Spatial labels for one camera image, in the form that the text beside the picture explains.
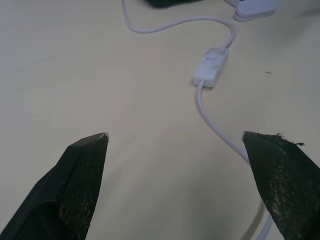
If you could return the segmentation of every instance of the tabletop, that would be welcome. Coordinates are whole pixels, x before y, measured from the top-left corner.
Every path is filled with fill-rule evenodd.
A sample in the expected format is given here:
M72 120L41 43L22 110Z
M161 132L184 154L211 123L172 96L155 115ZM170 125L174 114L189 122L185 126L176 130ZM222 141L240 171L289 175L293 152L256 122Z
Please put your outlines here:
M283 0L273 17L234 21L229 61L203 101L240 146L243 131L282 133L320 165L320 6L309 2ZM126 6L145 29L234 13L222 0ZM136 34L120 0L3 0L0 32L0 230L68 145L108 132L88 240L257 236L267 213L252 172L202 119L191 82L227 27ZM268 239L283 238L273 226Z

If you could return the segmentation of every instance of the cable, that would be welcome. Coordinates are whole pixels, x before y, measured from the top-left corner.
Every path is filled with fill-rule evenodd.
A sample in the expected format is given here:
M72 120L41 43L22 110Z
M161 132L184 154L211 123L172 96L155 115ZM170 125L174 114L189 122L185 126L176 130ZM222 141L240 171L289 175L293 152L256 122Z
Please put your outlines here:
M227 40L224 42L224 44L221 46L222 49L226 49L228 48L231 43L233 42L233 40L236 37L237 34L237 28L236 26L228 21L225 20L223 18L219 18L219 17L214 17L214 16L192 16L192 17L187 17L172 23L169 23L168 25L164 25L164 26L160 26L160 27L156 27L153 29L141 29L141 28L137 28L135 26L133 26L129 20L128 17L128 13L126 10L126 6L125 6L125 0L121 0L121 4L122 4L122 11L123 11L123 16L124 16L124 20L125 20L125 24L127 25L127 27L134 33L137 34L152 34L152 33L156 33L168 28L171 28L173 26L179 25L179 24L183 24L183 23L187 23L187 22L193 22L193 21L213 21L213 22L218 22L221 23L225 26L227 26L230 31L231 34L230 36L227 38ZM213 122L210 118L209 113L206 111L205 106L202 102L202 88L204 86L204 81L201 81L198 85L197 88L197 94L196 94L196 101L198 104L198 108L199 111L202 115L202 117L205 119L205 121L208 123L208 125L210 126L210 128L226 143L228 144L236 153L238 153L249 165L249 158L248 155L245 151L243 151L241 148L239 148L219 127L218 125ZM271 215L268 216L268 219L265 223L265 225L263 226L263 229L261 230L260 234L258 235L256 240L265 240L267 238L267 235L269 233L269 230L271 228L273 224L273 220Z
M202 101L202 89L204 87L205 82L200 81L197 91L196 91L196 103L198 105L199 111L206 121L206 123L209 125L209 127L226 143L228 144L237 154L239 154L243 160L246 161L247 164L250 166L248 155L245 151L243 151L241 148L239 148L220 128L219 126L212 121L209 113L206 111L204 103ZM268 219L266 223L264 224L260 234L256 238L256 240L266 240L268 233L272 227L273 219L271 215L269 214Z
M240 147L238 147L219 127L211 120L209 113L206 111L205 106L202 102L202 88L204 87L204 81L200 81L197 91L196 91L196 102L198 104L199 111L207 122L209 127L226 143L228 144L236 153L238 153L247 164L250 165L249 158L246 152L244 152Z
M133 31L134 33L137 33L137 34L152 34L152 33L156 33L156 32L171 28L171 27L179 25L179 24L187 23L187 22L213 21L213 22L218 22L218 23L221 23L223 25L226 25L231 30L231 35L228 37L228 39L225 41L225 43L221 46L221 48L223 48L223 49L226 49L226 48L228 48L230 46L230 44L233 42L233 40L235 39L236 34L237 34L237 28L232 22L230 22L228 20L225 20L223 18L214 17L214 16L192 16L192 17L187 17L187 18L181 19L179 21L175 21L175 22L169 23L168 25L161 26L161 27L156 27L156 28L153 28L153 29L137 28L137 27L133 26L131 24L130 20L129 20L129 17L128 17L128 14L127 14L127 10L126 10L126 6L125 6L125 0L121 0L121 4L122 4L122 11L123 11L125 24L127 25L127 27L131 31Z
M259 233L258 237L256 240L266 240L268 233L272 227L272 224L274 223L271 215L269 214L268 219L266 220L266 223L264 224L261 232Z

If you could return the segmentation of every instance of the white desk surface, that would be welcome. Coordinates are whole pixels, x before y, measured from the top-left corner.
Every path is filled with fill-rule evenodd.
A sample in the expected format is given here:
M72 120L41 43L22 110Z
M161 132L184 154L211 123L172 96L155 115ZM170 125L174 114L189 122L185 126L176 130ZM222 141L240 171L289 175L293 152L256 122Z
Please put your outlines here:
M313 3L318 9L236 22L227 66L203 98L239 145L243 131L280 132L304 142L320 165ZM162 10L142 0L126 5L142 28L234 12L222 0ZM202 119L191 83L207 49L228 35L212 22L135 34L119 0L1 1L0 229L68 145L108 132L88 240L248 239L260 205L253 175ZM283 238L273 226L268 239Z

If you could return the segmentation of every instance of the white inline switch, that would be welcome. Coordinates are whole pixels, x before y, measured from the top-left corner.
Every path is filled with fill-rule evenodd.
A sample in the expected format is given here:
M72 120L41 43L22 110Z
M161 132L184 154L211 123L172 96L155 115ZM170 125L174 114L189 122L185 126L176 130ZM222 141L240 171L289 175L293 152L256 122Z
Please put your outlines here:
M227 48L210 48L193 74L193 83L199 85L200 81L204 81L205 87L213 88L227 63L228 57L229 50Z

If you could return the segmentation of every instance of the textured grip surface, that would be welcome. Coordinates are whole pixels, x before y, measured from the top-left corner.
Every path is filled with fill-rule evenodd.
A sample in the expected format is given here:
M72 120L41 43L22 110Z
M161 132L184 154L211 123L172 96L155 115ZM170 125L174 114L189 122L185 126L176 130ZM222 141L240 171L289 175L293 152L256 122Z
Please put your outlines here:
M285 240L318 239L320 169L279 135L245 132L256 186Z
M105 145L101 138L83 148L58 197L59 217L76 240L86 238L94 215L104 171Z

